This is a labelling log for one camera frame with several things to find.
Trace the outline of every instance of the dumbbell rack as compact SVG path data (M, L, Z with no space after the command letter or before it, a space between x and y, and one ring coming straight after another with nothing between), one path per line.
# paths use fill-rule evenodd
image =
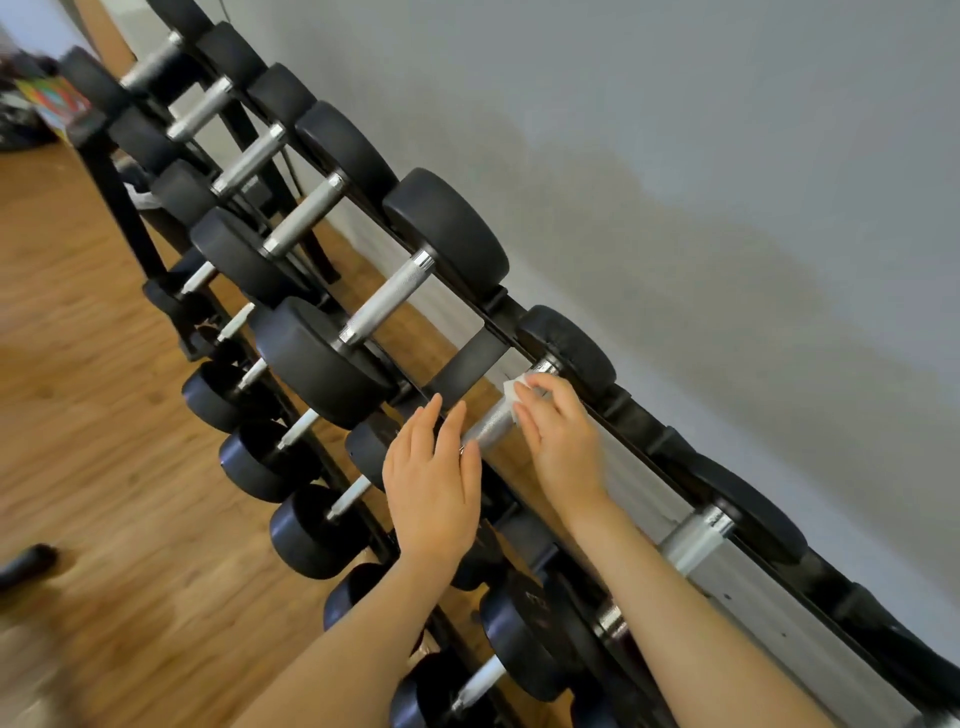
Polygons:
M184 80L207 83L211 75L208 70L197 64L196 68L188 66L184 71L179 69L177 79L167 85L166 97L172 101L183 91ZM163 91L158 93L158 101L167 102ZM266 119L255 105L249 109L266 123ZM239 102L224 114L225 122L241 147L245 147L255 139L255 132ZM190 245L187 232L183 226L162 210L144 213L138 212L133 206L123 182L114 167L111 155L115 145L109 139L103 118L98 118L96 111L80 117L68 129L68 136L79 153L91 178L108 205L121 232L131 247L131 250L149 278L166 273L156 246L147 233L141 215L148 218L152 225L162 232L171 245L184 258L178 266L190 270L191 266L200 264L200 259ZM291 147L297 151L300 144L294 139ZM308 153L301 154L305 159L311 159ZM323 169L315 164L323 174L332 170ZM289 189L273 167L276 175L269 170L261 173L265 183L270 187L275 200L283 200L284 195L290 195ZM403 240L391 229L388 221L375 210L364 210L374 222L389 234L401 247L410 250ZM315 255L320 250L316 238L307 239L307 247L316 247ZM440 280L447 287L456 291L456 285L437 273ZM210 298L217 311L216 319L211 322L221 327L229 318L219 301L209 291L204 293ZM516 337L517 323L526 313L526 309L515 301L508 291L500 287L494 295L481 303L472 302L463 298L464 303L483 321L483 328L451 359L433 380L418 387L406 376L390 357L382 350L377 351L381 360L393 370L396 380L404 383L400 396L391 402L391 405L404 416L425 404L435 393L444 395L444 401L456 401L476 382L482 379L493 364L509 349L516 349L534 360L529 352L523 349ZM347 317L346 312L338 304L333 307L339 314ZM198 358L197 353L189 343L190 330L178 330L180 345L188 359ZM246 342L242 342L247 355L254 361L257 358L255 351ZM299 412L272 380L267 382L282 405L283 421L292 425L298 418ZM590 415L598 424L604 427L622 446L634 457L655 473L670 488L693 502L693 495L676 478L662 466L667 452L693 451L693 447L671 426L664 425L651 413L639 405L629 392L614 385L604 399L593 408L589 408ZM321 459L324 466L323 480L329 487L343 492L348 481L342 471L335 465L329 453L312 435L304 439ZM538 576L547 573L561 573L570 583L590 593L592 598L599 598L603 590L593 578L586 565L578 561L577 555L572 552L564 540L557 535L540 518L535 509L528 504L510 483L500 475L487 461L483 463L484 498L483 516L490 521L493 527L511 544L515 553L525 563L526 567ZM392 563L398 556L396 543L384 531L372 513L358 503L357 512L372 533L372 550L383 564ZM936 704L936 695L929 694L929 686L918 686L911 681L910 676L904 674L902 666L896 664L896 658L891 655L888 643L880 637L891 633L905 633L902 625L887 614L876 601L856 584L853 584L842 573L829 564L814 550L810 550L804 560L797 567L788 569L766 560L736 534L731 540L743 550L764 572L796 598L803 606L825 624L845 644L874 667L881 675L890 681L898 690L918 704ZM452 627L449 620L440 609L434 610L428 627L431 634L441 647L450 647L464 662L468 669L476 669L478 664L472 653ZM520 728L521 723L502 694L494 688L488 697L500 723L513 728Z

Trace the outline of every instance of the gray wall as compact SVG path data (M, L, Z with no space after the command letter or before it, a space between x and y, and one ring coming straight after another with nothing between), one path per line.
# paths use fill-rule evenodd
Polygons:
M226 9L398 173L456 186L522 302L587 328L639 402L960 661L957 3Z

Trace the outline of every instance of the black metal rack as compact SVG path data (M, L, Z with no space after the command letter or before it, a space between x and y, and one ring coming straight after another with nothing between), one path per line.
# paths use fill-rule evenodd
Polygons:
M258 111L255 105L248 104L247 108L255 115L268 121ZM250 120L237 103L233 115L228 115L228 127L241 147L249 144L255 136ZM114 167L111 154L115 147L106 133L106 120L96 111L80 117L68 130L69 138L97 184L110 213L113 215L131 247L133 254L140 262L147 278L154 278L166 273L156 247L147 233L141 220L140 213L134 208L127 191ZM324 174L331 170L324 169L315 159L306 152L296 141L291 146L300 152L304 159L310 161ZM290 195L289 189L283 182L279 172L273 178L270 173L263 176L265 182L274 192L274 183L278 183ZM281 207L288 207L287 203L293 200L284 199L283 192L276 197ZM399 245L413 252L397 234L391 229L387 219L375 210L364 210L387 234ZM155 227L163 230L171 244L182 253L190 250L187 231L172 218L163 217L158 212ZM307 246L319 243L316 238L307 240ZM379 349L373 342L367 346L372 349L384 363L391 367L396 380L405 382L401 394L391 402L391 405L401 414L409 414L414 408L425 403L435 392L444 394L445 401L459 399L466 391L478 382L493 364L508 349L516 349L533 361L534 356L527 352L516 337L517 323L526 313L526 309L514 300L509 292L501 287L489 299L483 302L471 300L458 290L456 281L445 279L442 273L437 277L454 293L460 295L464 303L483 321L483 327L470 341L444 366L444 368L430 381L418 386L392 362L389 355ZM207 293L213 302L218 316L222 319L220 325L227 320L227 314L212 294ZM324 305L334 318L343 316L345 310L332 299ZM190 330L178 328L180 344L184 353L191 360L197 358L197 353L189 343ZM247 346L248 354L256 359L253 350ZM267 377L268 386L276 391L285 411L284 420L291 425L298 413L293 404L286 398L276 383ZM662 466L662 454L668 446L672 449L692 449L677 430L664 425L654 415L638 404L629 392L619 386L614 386L608 395L594 408L590 414L598 424L604 427L622 446L675 492L692 502L691 493L675 477ZM320 455L324 463L324 481L332 488L343 491L348 482L343 472L325 449L312 435L306 440ZM593 579L585 565L578 562L577 556L568 548L556 533L540 518L536 511L522 498L510 483L500 475L489 463L484 462L484 502L483 516L511 543L516 553L534 573L543 575L548 571L558 571L569 577L572 583L585 585L585 588L602 593L602 589ZM358 512L371 529L373 534L373 551L383 563L390 563L397 557L396 544L380 526L370 511L358 503ZM780 586L798 599L804 607L817 617L827 628L836 634L850 649L871 664L881 675L884 675L905 696L916 702L936 704L936 697L929 698L916 684L911 682L909 675L904 675L899 666L892 665L889 649L884 649L877 641L877 634L886 634L896 631L906 633L902 625L888 613L877 608L876 601L871 602L864 595L862 587L852 583L842 573L835 569L826 559L812 549L797 567L783 568L763 558L736 535L732 541L745 551L767 574ZM871 629L863 627L864 615L869 607L872 622ZM463 644L452 625L438 609L435 610L430 622L431 632L441 646L450 646L464 660L469 668L478 667L470 651ZM916 640L913 644L927 650ZM496 689L491 691L492 701L503 725L516 726L520 722L516 715ZM937 708L954 707L950 701L955 700L953 694L943 695Z

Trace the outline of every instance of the person's left arm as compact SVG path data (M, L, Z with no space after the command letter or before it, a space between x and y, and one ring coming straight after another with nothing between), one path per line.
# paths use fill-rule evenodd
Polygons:
M470 548L480 519L480 450L460 455L467 407L434 444L441 400L403 426L383 468L400 558L373 590L311 644L234 724L382 726L423 625Z

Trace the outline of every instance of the hand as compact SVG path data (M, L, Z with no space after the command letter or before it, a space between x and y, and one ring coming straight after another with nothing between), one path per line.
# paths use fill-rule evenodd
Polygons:
M460 454L467 415L462 401L450 410L434 447L442 403L434 395L400 430L387 450L383 485L401 558L435 565L448 581L480 521L480 448L470 441Z
M552 395L545 399L517 382L520 402L514 411L540 486L569 527L577 515L610 500L603 485L600 436L568 381L547 374L530 374L526 381Z

